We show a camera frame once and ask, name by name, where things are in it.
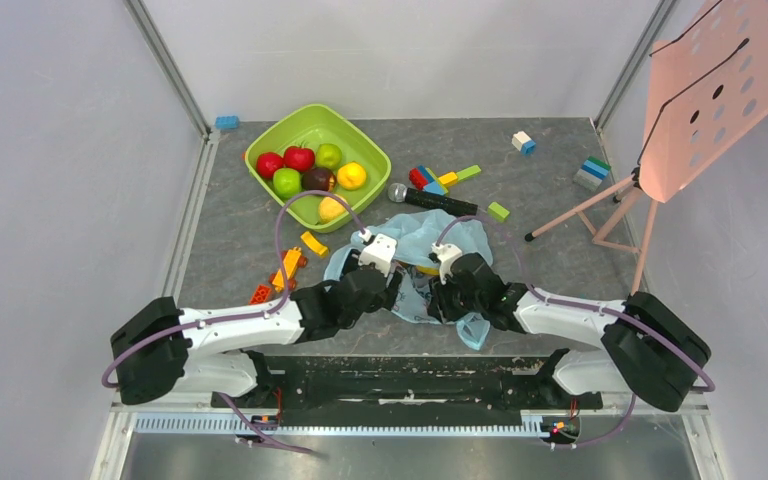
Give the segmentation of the light blue printed plastic bag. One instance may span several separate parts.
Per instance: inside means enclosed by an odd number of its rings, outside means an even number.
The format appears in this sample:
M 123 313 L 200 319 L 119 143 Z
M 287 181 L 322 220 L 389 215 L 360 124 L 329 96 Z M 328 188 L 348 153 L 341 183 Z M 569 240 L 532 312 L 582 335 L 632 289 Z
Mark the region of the light blue printed plastic bag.
M 431 246 L 455 217 L 442 210 L 428 210 L 413 214 L 397 214 L 380 225 L 368 226 L 373 233 L 382 233 L 397 240 L 398 246 L 394 261 L 395 270 L 403 275 L 393 315 L 415 324 L 442 324 L 427 314 L 431 300 L 429 282 L 432 275 L 425 275 L 415 266 L 437 269 L 437 264 L 429 258 Z M 467 220 L 453 225 L 443 238 L 442 244 L 451 243 L 459 247 L 464 254 L 479 253 L 489 265 L 493 256 L 488 236 L 479 220 Z M 337 280 L 350 251 L 364 247 L 359 233 L 351 234 L 349 243 L 331 254 L 323 274 L 323 280 Z M 467 314 L 453 322 L 460 340 L 470 349 L 479 350 L 485 343 L 490 330 L 490 322 L 477 314 Z

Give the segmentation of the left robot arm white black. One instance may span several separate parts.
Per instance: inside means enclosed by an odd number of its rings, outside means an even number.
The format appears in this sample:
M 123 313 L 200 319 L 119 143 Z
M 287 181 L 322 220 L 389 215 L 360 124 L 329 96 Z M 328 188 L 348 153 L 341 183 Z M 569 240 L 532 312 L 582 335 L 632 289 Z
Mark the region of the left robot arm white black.
M 218 392 L 262 407 L 274 381 L 258 347 L 332 338 L 366 313 L 391 309 L 401 281 L 366 266 L 260 305 L 198 310 L 156 298 L 111 336 L 110 386 L 125 405 Z

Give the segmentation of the yellow green fake mango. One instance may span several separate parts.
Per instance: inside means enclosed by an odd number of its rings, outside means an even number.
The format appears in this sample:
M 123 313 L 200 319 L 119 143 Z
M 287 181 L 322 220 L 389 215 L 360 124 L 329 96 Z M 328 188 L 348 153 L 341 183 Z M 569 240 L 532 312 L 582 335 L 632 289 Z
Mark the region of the yellow green fake mango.
M 317 167 L 335 170 L 340 167 L 342 161 L 342 150 L 333 143 L 322 143 L 315 152 L 315 165 Z

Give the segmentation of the yellow fake banana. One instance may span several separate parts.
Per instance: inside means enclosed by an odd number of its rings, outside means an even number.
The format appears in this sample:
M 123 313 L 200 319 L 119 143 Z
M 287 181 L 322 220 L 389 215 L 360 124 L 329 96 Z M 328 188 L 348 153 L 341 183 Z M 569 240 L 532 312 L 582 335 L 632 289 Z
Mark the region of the yellow fake banana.
M 439 275 L 439 270 L 432 267 L 425 267 L 425 266 L 415 266 L 416 270 L 425 274 L 425 275 Z

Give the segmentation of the yellow fake pear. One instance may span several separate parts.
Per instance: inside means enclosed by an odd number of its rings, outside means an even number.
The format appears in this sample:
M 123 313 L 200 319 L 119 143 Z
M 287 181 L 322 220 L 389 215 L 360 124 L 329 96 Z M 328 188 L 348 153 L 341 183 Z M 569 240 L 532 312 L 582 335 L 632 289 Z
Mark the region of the yellow fake pear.
M 368 173 L 361 164 L 350 162 L 337 170 L 336 179 L 341 188 L 355 191 L 366 185 Z

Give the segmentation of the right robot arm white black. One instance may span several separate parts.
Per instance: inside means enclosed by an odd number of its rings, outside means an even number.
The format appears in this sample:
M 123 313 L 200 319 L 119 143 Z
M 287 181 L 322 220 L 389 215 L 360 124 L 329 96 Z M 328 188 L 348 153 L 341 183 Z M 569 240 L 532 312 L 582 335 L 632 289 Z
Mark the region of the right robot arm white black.
M 592 346 L 561 354 L 537 382 L 540 400 L 562 408 L 577 395 L 628 391 L 675 412 L 703 379 L 708 344 L 656 296 L 593 301 L 505 282 L 478 253 L 443 245 L 429 255 L 439 270 L 430 283 L 429 314 L 458 320 L 476 314 L 498 330 L 550 335 Z

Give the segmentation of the red fake tomato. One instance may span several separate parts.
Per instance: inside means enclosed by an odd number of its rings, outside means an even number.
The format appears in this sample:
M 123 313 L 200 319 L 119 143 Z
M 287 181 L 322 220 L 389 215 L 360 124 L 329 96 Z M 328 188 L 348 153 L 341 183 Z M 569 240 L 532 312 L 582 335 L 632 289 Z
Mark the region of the red fake tomato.
M 315 152 L 304 146 L 289 146 L 283 154 L 284 164 L 287 168 L 305 173 L 315 166 Z

